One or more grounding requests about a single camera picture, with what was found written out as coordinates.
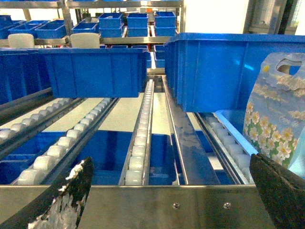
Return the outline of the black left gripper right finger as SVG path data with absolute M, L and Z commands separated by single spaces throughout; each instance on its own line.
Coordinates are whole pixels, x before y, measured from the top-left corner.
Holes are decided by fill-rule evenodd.
M 305 227 L 305 180 L 260 153 L 249 167 L 259 196 L 277 229 Z

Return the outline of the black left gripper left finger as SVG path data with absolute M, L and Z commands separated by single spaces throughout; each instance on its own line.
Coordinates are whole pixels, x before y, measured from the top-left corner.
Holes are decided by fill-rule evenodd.
M 1 223 L 2 229 L 76 229 L 92 185 L 90 156 L 74 166 L 67 177 L 48 187 L 32 202 Z

